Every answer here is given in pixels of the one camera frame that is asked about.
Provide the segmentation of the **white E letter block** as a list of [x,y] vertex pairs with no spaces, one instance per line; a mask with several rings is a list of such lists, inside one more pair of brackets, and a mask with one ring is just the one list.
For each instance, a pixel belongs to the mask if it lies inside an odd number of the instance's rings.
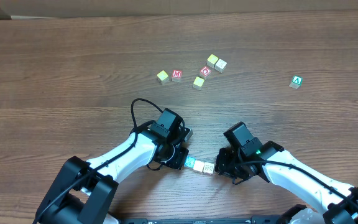
[[208,174],[208,175],[212,175],[214,173],[214,167],[215,167],[214,164],[209,163],[209,162],[205,162],[204,167],[203,167],[203,173]]

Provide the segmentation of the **blue X letter block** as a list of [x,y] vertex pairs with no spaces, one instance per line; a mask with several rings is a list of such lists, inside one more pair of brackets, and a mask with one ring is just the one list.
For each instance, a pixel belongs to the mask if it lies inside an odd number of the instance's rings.
[[186,160],[185,160],[185,163],[184,163],[184,166],[186,168],[193,169],[194,166],[195,166],[195,162],[196,162],[196,159],[194,157],[187,156]]

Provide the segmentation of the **plain yellow wooden block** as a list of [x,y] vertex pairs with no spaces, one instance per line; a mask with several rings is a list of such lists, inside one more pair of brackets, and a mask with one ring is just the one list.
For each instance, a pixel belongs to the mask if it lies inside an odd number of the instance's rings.
[[202,172],[203,172],[203,169],[204,169],[204,162],[195,160],[195,163],[194,163],[194,166],[193,166],[193,170],[194,170],[195,172],[200,172],[200,173],[202,173]]

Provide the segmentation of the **white block red edge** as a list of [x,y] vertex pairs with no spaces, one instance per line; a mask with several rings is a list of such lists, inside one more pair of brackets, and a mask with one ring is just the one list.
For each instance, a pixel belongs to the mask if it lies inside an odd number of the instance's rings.
[[291,83],[289,84],[289,87],[294,88],[294,89],[298,89],[299,87],[301,87],[302,82],[303,82],[302,77],[294,75],[292,80],[291,80]]

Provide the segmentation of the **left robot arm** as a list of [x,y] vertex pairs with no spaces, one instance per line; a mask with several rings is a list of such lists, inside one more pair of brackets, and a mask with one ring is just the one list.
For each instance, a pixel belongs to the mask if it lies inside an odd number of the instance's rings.
[[192,135],[181,116],[166,108],[158,120],[135,126],[128,139],[102,156],[69,158],[50,186],[34,223],[117,223],[109,208],[118,185],[152,161],[180,170]]

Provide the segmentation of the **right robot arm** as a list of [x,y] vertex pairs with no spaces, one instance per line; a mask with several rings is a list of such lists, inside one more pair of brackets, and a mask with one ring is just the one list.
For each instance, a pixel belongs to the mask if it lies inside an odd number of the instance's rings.
[[224,136],[230,146],[220,149],[217,156],[219,175],[231,178],[234,185],[259,176],[304,202],[277,217],[275,223],[358,223],[358,187],[308,167],[273,141],[261,143],[243,122]]

